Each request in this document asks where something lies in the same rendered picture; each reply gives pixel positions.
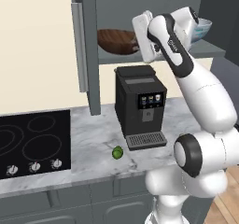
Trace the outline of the pale blue bowl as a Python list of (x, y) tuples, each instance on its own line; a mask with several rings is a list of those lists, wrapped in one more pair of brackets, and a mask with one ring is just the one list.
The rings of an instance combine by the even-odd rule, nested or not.
[(208, 31), (210, 30), (213, 22), (210, 20), (206, 20), (203, 18), (199, 19), (198, 25), (194, 28), (192, 35), (191, 35), (191, 43), (195, 43), (201, 39), (203, 39)]

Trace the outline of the grey base cupboard door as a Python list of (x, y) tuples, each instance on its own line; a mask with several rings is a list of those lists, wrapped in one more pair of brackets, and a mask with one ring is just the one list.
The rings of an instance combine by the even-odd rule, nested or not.
[(82, 206), (2, 219), (0, 224), (92, 224), (92, 214), (89, 206)]
[(152, 203), (150, 194), (95, 203), (92, 206), (93, 224), (144, 224)]

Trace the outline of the grey wall cupboard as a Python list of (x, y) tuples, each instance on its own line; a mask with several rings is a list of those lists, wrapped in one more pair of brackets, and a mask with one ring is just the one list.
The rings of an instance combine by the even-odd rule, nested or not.
[[(201, 0), (96, 0), (97, 27), (131, 31), (132, 18), (145, 10), (158, 15), (190, 6), (199, 15)], [(223, 57), (225, 50), (205, 41), (192, 45), (191, 54), (196, 58)]]

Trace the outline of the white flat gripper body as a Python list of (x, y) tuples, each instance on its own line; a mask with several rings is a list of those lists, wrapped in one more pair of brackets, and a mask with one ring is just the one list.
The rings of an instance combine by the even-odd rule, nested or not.
[(137, 44), (145, 63), (152, 63), (162, 55), (159, 46), (148, 39), (148, 25), (152, 19), (149, 10), (132, 19)]

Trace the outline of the grey drawer front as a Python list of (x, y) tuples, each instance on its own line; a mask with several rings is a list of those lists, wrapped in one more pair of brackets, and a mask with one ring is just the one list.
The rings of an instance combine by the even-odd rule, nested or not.
[(20, 215), (51, 208), (47, 191), (0, 199), (0, 217)]
[(88, 185), (58, 189), (57, 192), (62, 207), (75, 207), (91, 203)]
[(113, 196), (135, 195), (147, 192), (143, 175), (131, 176), (113, 181)]

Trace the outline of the black hob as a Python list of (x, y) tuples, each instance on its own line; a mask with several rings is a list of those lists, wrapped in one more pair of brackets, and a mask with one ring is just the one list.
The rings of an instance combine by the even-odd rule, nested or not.
[[(70, 170), (70, 130), (69, 109), (0, 117), (0, 180)], [(52, 169), (56, 159), (63, 164)], [(40, 163), (36, 173), (29, 171), (34, 161)], [(19, 168), (15, 175), (7, 175), (10, 165)]]

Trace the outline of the silver hob knob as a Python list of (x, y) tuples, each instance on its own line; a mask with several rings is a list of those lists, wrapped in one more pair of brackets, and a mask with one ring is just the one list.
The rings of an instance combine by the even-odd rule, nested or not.
[(29, 171), (32, 173), (36, 173), (40, 169), (40, 163), (34, 161), (33, 163), (29, 164)]
[(52, 169), (59, 169), (61, 166), (62, 166), (62, 161), (59, 160), (59, 159), (56, 159), (56, 160), (52, 160), (51, 161), (51, 168)]
[(16, 165), (10, 165), (7, 168), (7, 175), (15, 175), (19, 168)]

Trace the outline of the brown wooden bowl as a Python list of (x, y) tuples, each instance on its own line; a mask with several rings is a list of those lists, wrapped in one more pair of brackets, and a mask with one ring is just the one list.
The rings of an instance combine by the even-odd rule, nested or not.
[(134, 32), (118, 29), (97, 31), (98, 45), (106, 52), (116, 55), (131, 55), (139, 51)]

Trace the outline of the black coffee machine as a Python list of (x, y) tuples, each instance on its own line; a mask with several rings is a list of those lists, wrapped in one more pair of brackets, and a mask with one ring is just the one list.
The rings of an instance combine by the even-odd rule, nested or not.
[(130, 150), (165, 147), (162, 119), (167, 89), (150, 65), (115, 69), (117, 118)]

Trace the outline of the green avocado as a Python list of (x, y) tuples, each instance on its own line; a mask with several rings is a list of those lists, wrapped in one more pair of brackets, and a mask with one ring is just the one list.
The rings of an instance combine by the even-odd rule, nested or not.
[(115, 160), (120, 159), (123, 156), (123, 148), (121, 146), (116, 146), (112, 150), (112, 157)]

